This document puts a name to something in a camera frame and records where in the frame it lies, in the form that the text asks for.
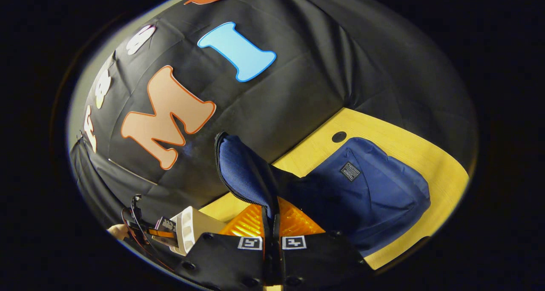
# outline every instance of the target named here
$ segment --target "foam letter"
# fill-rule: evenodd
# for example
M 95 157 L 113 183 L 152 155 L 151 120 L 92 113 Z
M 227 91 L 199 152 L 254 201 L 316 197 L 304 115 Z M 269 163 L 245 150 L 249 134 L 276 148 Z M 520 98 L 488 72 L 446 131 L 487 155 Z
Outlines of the foam letter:
M 129 40 L 127 46 L 125 47 L 127 49 L 127 54 L 129 54 L 129 56 L 133 55 L 144 44 L 144 42 L 152 37 L 154 32 L 155 26 L 152 25 L 147 25 L 138 31 L 138 33 L 136 33 L 135 36 Z
M 229 60 L 237 68 L 236 78 L 240 82 L 255 78 L 276 59 L 274 52 L 264 52 L 238 33 L 232 22 L 208 32 L 197 45 L 200 48 L 210 46 Z
M 100 109 L 102 107 L 102 104 L 104 102 L 104 96 L 106 96 L 106 93 L 109 89 L 109 84 L 111 83 L 112 78 L 108 74 L 108 70 L 105 70 L 99 78 L 99 81 L 97 82 L 97 86 L 95 87 L 95 96 L 97 97 L 97 108 Z
M 83 122 L 83 130 L 87 133 L 93 152 L 97 153 L 97 137 L 93 135 L 94 127 L 91 122 L 91 106 L 87 106 L 87 112 L 85 113 L 85 120 Z
M 212 101 L 201 101 L 173 76 L 172 67 L 161 68 L 148 83 L 148 96 L 154 114 L 129 112 L 121 126 L 121 136 L 132 138 L 168 170 L 176 162 L 175 149 L 164 149 L 156 141 L 183 146 L 185 139 L 174 121 L 184 124 L 185 132 L 199 131 L 216 111 Z

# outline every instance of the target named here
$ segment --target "red wire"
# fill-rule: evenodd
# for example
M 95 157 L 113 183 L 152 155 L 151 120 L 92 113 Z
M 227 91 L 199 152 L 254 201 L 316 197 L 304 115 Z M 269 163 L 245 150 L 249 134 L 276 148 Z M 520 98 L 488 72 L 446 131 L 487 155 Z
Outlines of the red wire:
M 123 211 L 121 211 L 121 219 L 123 220 L 123 223 L 125 224 L 125 226 L 127 227 L 127 231 L 130 230 L 130 227 L 127 225 L 127 221 L 125 221 L 125 217 L 123 216 Z M 153 256 L 150 252 L 148 252 L 148 250 L 146 250 L 142 244 L 140 244 L 140 242 L 138 241 L 138 239 L 136 239 L 135 237 L 135 241 L 136 243 L 138 243 L 138 245 L 140 245 L 140 247 L 142 248 L 142 250 L 145 250 L 150 256 Z M 158 262 L 160 262 L 162 265 L 164 265 L 166 268 L 168 268 L 169 270 L 171 270 L 172 272 L 174 272 L 173 269 L 171 269 L 169 266 L 167 266 L 166 264 L 164 264 L 161 260 L 159 260 L 159 258 L 157 258 L 156 256 L 153 256 L 153 258 L 155 258 Z

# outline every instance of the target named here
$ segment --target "orange gripper pad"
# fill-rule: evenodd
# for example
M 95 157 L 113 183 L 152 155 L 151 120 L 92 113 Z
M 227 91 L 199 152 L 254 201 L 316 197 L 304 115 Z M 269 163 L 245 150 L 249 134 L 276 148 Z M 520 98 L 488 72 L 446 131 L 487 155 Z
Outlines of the orange gripper pad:
M 280 206 L 280 236 L 302 236 L 325 233 L 310 217 L 291 202 L 278 197 Z
M 232 219 L 220 232 L 220 235 L 231 236 L 264 236 L 261 206 L 247 206 Z
M 287 200 L 278 197 L 280 206 L 280 236 L 325 233 L 310 217 Z M 219 232 L 222 235 L 264 236 L 261 206 L 249 205 Z

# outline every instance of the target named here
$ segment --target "blue backpack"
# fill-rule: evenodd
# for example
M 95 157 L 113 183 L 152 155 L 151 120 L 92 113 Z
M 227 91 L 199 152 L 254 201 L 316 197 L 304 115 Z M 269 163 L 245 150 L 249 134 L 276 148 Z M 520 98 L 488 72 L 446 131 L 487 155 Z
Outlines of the blue backpack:
M 325 231 L 342 231 L 363 257 L 387 246 L 430 207 L 428 182 L 371 141 L 351 138 L 307 176 L 278 169 L 235 135 L 215 143 L 218 173 L 238 198 L 264 206 L 272 219 L 277 196 Z

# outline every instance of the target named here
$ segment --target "backpack zipper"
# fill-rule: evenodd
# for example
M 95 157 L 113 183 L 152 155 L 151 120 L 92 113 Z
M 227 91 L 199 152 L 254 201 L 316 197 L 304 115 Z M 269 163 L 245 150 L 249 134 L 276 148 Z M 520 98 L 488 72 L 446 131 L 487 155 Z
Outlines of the backpack zipper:
M 243 196 L 241 196 L 235 189 L 233 189 L 227 183 L 224 176 L 221 174 L 221 171 L 220 171 L 220 156 L 219 156 L 219 153 L 220 153 L 220 140 L 223 139 L 227 135 L 228 135 L 227 132 L 222 131 L 222 132 L 216 134 L 216 138 L 214 139 L 214 153 L 215 153 L 215 156 L 216 156 L 216 170 L 218 171 L 218 176 L 220 176 L 221 182 L 223 182 L 223 184 L 226 186 L 226 188 L 229 189 L 229 192 L 233 193 L 233 195 L 236 198 L 238 198 L 239 200 L 242 200 L 243 202 L 247 202 L 249 204 L 259 205 L 261 207 L 264 207 L 265 210 L 266 210 L 267 206 L 261 205 L 258 202 L 254 202 L 252 200 L 249 200 L 248 198 L 244 198 Z

